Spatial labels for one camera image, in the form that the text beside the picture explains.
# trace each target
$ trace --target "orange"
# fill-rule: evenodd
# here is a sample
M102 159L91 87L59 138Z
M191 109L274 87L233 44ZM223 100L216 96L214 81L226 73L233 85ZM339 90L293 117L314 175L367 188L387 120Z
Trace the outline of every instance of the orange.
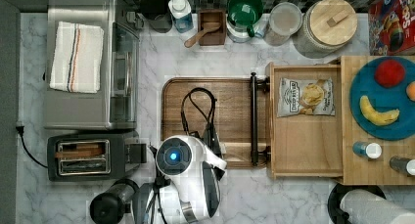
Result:
M406 94L408 95L409 99L415 101L415 81L412 81L406 87Z

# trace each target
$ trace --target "wooden spoon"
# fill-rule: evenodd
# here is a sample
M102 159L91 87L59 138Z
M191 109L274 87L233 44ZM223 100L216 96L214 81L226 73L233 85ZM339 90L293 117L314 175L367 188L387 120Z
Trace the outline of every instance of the wooden spoon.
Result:
M199 39L201 39L206 33L216 31L220 28L220 22L204 22L202 24L203 30L196 33L196 35L190 37L185 43L184 46L187 48L192 47Z

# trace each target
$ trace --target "toaster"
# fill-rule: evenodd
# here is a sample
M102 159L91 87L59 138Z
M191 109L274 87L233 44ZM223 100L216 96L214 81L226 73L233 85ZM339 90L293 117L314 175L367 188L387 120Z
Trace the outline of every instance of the toaster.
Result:
M45 128L113 130L136 127L139 42L134 23L136 16L133 8L122 0L49 0L45 71L48 84L59 22L99 26L104 30L104 38L99 91L71 93L48 85Z
M135 131L82 132L48 139L50 181L119 179L147 162Z

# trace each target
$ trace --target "toaster oven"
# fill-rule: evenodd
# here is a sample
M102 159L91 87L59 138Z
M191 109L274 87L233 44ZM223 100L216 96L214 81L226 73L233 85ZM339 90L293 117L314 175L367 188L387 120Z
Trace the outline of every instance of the toaster oven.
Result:
M47 87L44 126L51 129L112 130L136 127L138 30L136 13L121 0L49 0L46 81L50 82L58 22L104 30L97 93Z

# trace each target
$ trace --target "red ball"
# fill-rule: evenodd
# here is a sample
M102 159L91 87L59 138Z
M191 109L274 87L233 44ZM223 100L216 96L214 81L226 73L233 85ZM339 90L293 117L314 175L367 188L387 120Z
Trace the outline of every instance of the red ball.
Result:
M375 71L375 80L385 88L396 86L405 77L405 68L395 60L385 60Z

